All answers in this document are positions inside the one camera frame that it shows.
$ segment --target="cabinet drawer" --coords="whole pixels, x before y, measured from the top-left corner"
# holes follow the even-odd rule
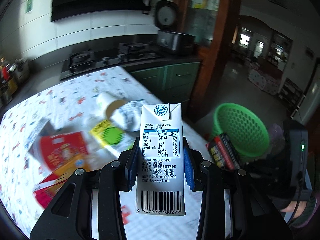
[[[133,71],[130,74],[157,96],[162,90],[165,67]]]
[[[199,69],[199,62],[169,65],[164,89],[193,83]]]
[[[165,90],[167,103],[182,103],[190,98],[194,83]]]

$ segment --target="green cabinet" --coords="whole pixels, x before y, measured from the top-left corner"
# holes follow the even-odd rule
[[[156,97],[160,98],[165,67],[155,67],[131,72],[130,74]]]
[[[190,84],[196,80],[199,62],[169,65],[164,89]]]
[[[130,72],[130,74],[164,103],[188,101],[199,70],[199,62],[167,65]]]

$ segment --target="screw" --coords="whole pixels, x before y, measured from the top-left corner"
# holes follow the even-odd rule
[[[119,167],[119,166],[120,166],[120,162],[119,162],[119,161],[113,161],[113,162],[111,163],[111,167],[116,168],[116,167]]]
[[[76,175],[81,175],[84,173],[84,169],[77,169],[75,173]]]
[[[210,167],[211,163],[209,161],[203,161],[201,162],[201,165],[204,167]]]
[[[243,170],[243,169],[240,169],[240,170],[238,170],[238,174],[240,176],[245,176],[247,174],[247,172],[245,170]]]

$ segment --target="barcode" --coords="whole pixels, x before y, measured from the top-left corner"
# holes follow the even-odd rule
[[[153,211],[180,211],[181,191],[141,191],[141,208]]]

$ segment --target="cabinet handle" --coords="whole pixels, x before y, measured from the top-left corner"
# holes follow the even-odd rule
[[[177,74],[176,76],[177,76],[177,77],[183,77],[183,76],[188,76],[188,75],[190,75],[189,72],[187,72],[187,74],[184,74],[184,75],[179,75],[179,74]]]

